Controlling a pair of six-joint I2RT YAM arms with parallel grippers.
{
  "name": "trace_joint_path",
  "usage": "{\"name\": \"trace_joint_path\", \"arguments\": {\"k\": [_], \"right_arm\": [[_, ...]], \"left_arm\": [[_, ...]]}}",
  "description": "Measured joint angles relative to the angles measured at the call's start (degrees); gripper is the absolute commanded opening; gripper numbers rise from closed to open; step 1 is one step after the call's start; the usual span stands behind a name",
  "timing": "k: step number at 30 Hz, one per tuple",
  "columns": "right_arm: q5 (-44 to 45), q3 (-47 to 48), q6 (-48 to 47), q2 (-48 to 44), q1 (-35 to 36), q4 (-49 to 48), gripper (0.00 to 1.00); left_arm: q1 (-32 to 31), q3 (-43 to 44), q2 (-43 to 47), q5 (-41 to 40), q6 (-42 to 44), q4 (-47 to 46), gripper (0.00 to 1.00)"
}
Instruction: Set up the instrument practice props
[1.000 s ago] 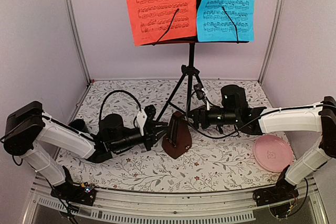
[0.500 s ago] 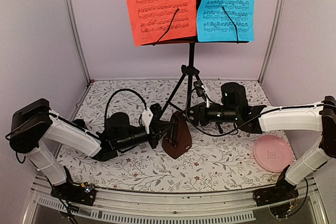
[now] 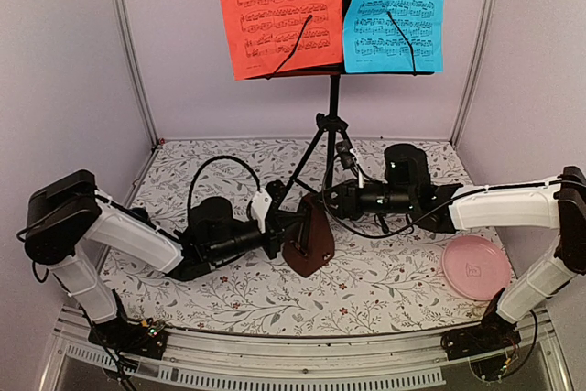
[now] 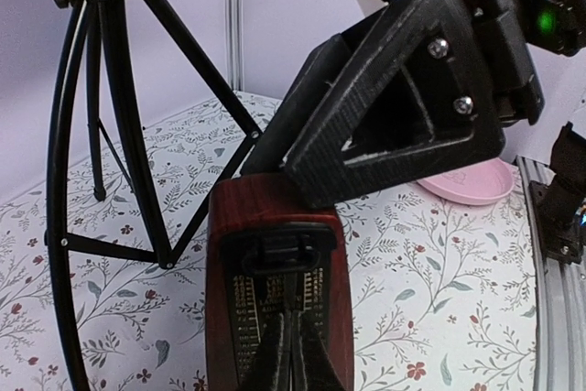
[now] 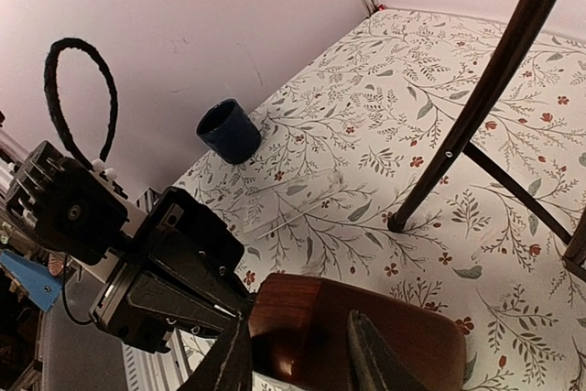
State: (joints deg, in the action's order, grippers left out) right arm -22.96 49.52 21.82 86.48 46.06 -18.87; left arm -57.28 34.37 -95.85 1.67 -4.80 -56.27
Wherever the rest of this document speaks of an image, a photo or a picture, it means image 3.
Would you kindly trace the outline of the brown wooden metronome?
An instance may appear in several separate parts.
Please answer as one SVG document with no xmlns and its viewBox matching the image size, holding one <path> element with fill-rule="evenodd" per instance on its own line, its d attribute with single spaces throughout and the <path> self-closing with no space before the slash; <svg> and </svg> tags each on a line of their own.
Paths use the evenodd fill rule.
<svg viewBox="0 0 586 391">
<path fill-rule="evenodd" d="M 304 223 L 292 225 L 285 239 L 298 239 L 305 256 L 284 258 L 288 266 L 301 277 L 309 277 L 325 266 L 335 254 L 335 243 L 326 212 L 313 194 L 305 195 L 296 212 L 306 214 Z"/>
</svg>

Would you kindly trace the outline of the black music stand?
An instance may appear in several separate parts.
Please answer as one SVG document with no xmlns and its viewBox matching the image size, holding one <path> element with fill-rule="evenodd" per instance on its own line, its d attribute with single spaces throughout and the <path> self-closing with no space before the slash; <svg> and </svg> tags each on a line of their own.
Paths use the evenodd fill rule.
<svg viewBox="0 0 586 391">
<path fill-rule="evenodd" d="M 345 18 L 352 0 L 342 0 L 342 18 Z M 289 77 L 314 77 L 314 76 L 328 76 L 330 78 L 329 89 L 329 111 L 326 114 L 316 114 L 317 131 L 311 139 L 309 146 L 306 148 L 300 162 L 297 164 L 292 175 L 288 178 L 287 184 L 277 196 L 274 197 L 273 202 L 276 208 L 280 208 L 289 192 L 295 185 L 300 186 L 304 191 L 310 194 L 315 194 L 314 190 L 309 184 L 300 179 L 301 171 L 307 165 L 307 162 L 318 146 L 321 139 L 326 136 L 326 162 L 329 163 L 335 153 L 335 143 L 337 137 L 340 136 L 342 140 L 350 140 L 347 129 L 348 124 L 339 116 L 339 101 L 340 101 L 340 81 L 342 75 L 348 75 L 344 62 L 326 65 L 316 65 L 312 67 L 289 70 L 289 71 L 275 71 L 266 76 L 267 80 L 273 78 L 289 78 Z"/>
</svg>

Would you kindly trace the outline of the red sheet music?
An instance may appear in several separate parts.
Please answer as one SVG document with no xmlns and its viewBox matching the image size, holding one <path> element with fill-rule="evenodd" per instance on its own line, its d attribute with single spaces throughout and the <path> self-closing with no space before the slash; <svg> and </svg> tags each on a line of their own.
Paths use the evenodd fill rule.
<svg viewBox="0 0 586 391">
<path fill-rule="evenodd" d="M 342 0 L 221 0 L 238 81 L 343 60 Z"/>
</svg>

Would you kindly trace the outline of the blue sheet music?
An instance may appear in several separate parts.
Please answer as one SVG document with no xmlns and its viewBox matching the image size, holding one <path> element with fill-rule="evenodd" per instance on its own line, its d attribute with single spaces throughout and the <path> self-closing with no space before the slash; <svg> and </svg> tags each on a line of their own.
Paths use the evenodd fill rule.
<svg viewBox="0 0 586 391">
<path fill-rule="evenodd" d="M 444 0 L 351 0 L 343 25 L 348 73 L 443 72 Z"/>
</svg>

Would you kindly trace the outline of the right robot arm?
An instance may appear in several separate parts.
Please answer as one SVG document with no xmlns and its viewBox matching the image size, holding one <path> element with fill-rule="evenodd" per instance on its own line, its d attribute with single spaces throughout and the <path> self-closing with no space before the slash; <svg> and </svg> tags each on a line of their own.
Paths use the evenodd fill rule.
<svg viewBox="0 0 586 391">
<path fill-rule="evenodd" d="M 321 185 L 326 212 L 337 223 L 365 214 L 405 214 L 420 229 L 455 234 L 480 227 L 533 226 L 556 229 L 559 238 L 512 286 L 492 297 L 479 324 L 444 342 L 476 343 L 483 351 L 513 342 L 517 323 L 536 305 L 585 272 L 585 177 L 567 166 L 552 178 L 496 186 L 435 185 L 426 153 L 411 144 L 384 152 L 383 179 L 364 174 L 354 149 L 341 142 L 336 159 L 353 179 Z"/>
</svg>

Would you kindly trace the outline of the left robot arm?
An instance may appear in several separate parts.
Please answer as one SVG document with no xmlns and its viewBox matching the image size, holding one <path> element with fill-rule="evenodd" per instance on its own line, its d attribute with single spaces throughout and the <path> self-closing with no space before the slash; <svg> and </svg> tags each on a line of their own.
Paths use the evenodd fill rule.
<svg viewBox="0 0 586 391">
<path fill-rule="evenodd" d="M 270 193 L 259 189 L 247 221 L 234 218 L 227 199 L 210 197 L 188 210 L 184 231 L 170 234 L 154 225 L 145 210 L 127 209 L 99 191 L 94 175 L 82 169 L 31 195 L 27 225 L 16 237 L 32 262 L 44 266 L 85 311 L 90 342 L 160 357 L 168 339 L 164 323 L 130 321 L 119 295 L 82 251 L 83 244 L 104 244 L 166 277 L 191 281 L 256 248 L 275 258 L 286 231 L 303 221 L 301 214 L 275 208 Z"/>
</svg>

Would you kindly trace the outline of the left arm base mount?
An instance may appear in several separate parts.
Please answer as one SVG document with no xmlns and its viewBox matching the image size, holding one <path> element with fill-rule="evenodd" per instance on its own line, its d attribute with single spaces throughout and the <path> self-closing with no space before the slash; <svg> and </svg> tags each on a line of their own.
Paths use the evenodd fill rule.
<svg viewBox="0 0 586 391">
<path fill-rule="evenodd" d="M 161 360 L 167 348 L 168 333 L 114 318 L 100 324 L 92 322 L 88 341 L 117 352 Z"/>
</svg>

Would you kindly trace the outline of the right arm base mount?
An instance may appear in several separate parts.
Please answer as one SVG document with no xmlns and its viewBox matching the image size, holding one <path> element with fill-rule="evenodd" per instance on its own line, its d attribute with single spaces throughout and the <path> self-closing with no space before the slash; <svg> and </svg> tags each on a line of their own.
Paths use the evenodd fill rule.
<svg viewBox="0 0 586 391">
<path fill-rule="evenodd" d="M 516 325 L 478 323 L 442 333 L 440 345 L 449 360 L 472 358 L 496 352 L 496 355 L 472 361 L 473 375 L 485 383 L 498 382 L 514 372 L 521 337 Z"/>
</svg>

